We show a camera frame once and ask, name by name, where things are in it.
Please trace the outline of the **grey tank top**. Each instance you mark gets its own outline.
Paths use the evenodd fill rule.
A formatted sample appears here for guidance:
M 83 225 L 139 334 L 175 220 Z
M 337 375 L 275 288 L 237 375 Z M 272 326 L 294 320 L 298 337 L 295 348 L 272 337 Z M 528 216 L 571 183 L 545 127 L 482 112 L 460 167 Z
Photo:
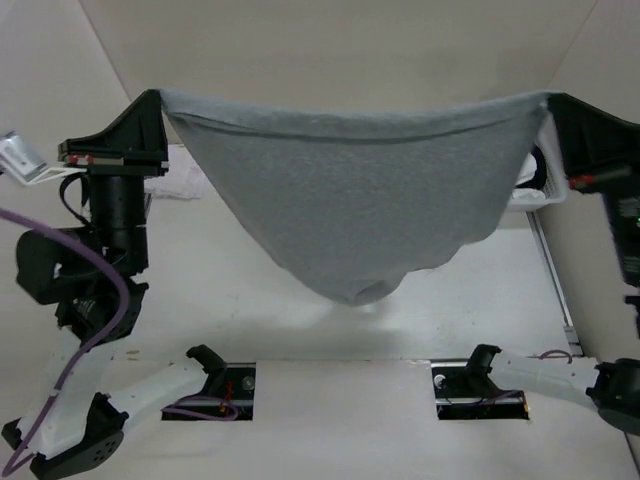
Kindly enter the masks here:
M 317 294 L 362 306 L 496 230 L 549 93 L 380 113 L 172 90 L 161 99 L 192 158 L 268 255 Z

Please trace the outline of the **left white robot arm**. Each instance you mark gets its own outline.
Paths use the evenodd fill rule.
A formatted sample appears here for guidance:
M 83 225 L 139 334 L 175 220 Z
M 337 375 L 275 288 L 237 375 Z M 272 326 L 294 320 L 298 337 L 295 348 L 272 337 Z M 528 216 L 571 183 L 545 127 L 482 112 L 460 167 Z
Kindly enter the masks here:
M 39 479 L 64 479 L 110 458 L 142 416 L 176 412 L 182 403 L 221 393 L 225 361 L 199 345 L 184 362 L 112 394 L 97 387 L 129 336 L 147 285 L 149 264 L 144 182 L 166 174 L 168 143 L 162 99 L 143 92 L 99 133 L 68 139 L 50 166 L 15 132 L 1 138 L 1 169 L 23 186 L 79 182 L 87 215 L 75 228 L 55 229 L 9 210 L 23 227 L 15 251 L 17 284 L 37 303 L 55 307 L 59 344 L 42 395 L 29 412 L 4 425 L 12 448 L 10 476 L 28 466 Z

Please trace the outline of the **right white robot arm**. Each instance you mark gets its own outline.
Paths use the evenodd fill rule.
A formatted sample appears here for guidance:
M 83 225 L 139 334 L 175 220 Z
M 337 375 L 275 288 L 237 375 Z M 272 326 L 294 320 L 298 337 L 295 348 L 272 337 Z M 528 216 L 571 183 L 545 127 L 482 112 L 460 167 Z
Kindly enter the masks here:
M 561 363 L 480 344 L 464 384 L 489 403 L 534 392 L 639 433 L 639 125 L 571 95 L 550 96 L 569 204 L 544 217 L 587 357 Z

